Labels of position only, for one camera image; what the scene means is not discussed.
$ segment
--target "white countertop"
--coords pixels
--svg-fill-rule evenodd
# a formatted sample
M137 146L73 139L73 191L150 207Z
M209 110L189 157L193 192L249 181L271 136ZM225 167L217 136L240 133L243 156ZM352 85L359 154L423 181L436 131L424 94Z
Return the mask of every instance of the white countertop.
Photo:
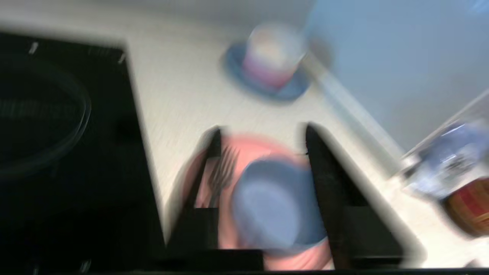
M319 86L313 85L290 105L264 103L237 88L222 73L220 59L232 42L246 37L248 30L76 0L2 0L0 29L81 42L127 44L166 236L169 201L178 173L206 130L224 125L232 133L268 135L305 152L301 123L314 121L331 132L364 190L385 199L379 209L386 215L395 212L422 244L426 261L409 266L462 267L479 254L480 248L489 247L483 246L484 240L469 240L450 228L431 203L405 194L401 178L388 179L334 114Z

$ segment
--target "blue saucer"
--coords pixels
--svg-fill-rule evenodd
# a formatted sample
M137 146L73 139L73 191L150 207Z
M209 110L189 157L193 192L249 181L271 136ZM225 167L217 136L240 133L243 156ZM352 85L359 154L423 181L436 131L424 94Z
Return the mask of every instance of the blue saucer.
M245 86L246 91L275 101L294 101L305 93L311 85L311 82L302 67L299 67L289 83L280 89L264 85L256 79L249 77L243 71L242 64L245 54L245 43L232 45L227 50L224 57L224 69L238 83Z

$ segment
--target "stovetop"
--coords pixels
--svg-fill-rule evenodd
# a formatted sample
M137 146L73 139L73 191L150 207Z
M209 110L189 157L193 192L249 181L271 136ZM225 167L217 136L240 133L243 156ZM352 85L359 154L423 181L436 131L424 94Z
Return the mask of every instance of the stovetop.
M162 253L125 57L0 34L0 272L130 271Z

